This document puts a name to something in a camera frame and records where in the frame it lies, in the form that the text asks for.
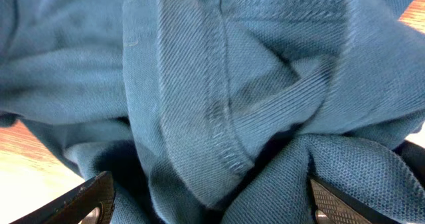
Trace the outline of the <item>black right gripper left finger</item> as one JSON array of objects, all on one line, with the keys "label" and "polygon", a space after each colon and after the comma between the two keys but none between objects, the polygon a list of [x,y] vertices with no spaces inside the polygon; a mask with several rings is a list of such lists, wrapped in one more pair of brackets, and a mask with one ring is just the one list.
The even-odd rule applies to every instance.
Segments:
[{"label": "black right gripper left finger", "polygon": [[103,171],[11,224],[109,224],[114,199],[112,174]]}]

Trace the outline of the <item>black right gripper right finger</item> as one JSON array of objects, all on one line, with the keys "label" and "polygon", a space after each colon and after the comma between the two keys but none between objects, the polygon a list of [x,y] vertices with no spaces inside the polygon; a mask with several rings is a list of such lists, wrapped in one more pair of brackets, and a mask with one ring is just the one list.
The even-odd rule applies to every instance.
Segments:
[{"label": "black right gripper right finger", "polygon": [[[423,189],[424,148],[405,141],[395,149],[395,153],[407,164],[419,181],[419,187]],[[309,182],[314,199],[316,223],[398,223],[397,220],[379,213],[316,176],[309,176]]]}]

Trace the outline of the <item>blue polo shirt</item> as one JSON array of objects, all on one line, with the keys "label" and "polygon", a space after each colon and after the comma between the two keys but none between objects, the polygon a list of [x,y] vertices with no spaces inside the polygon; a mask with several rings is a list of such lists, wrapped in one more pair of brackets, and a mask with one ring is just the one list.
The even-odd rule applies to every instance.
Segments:
[{"label": "blue polo shirt", "polygon": [[1,0],[1,125],[21,121],[114,223],[312,223],[316,176],[424,222],[413,0]]}]

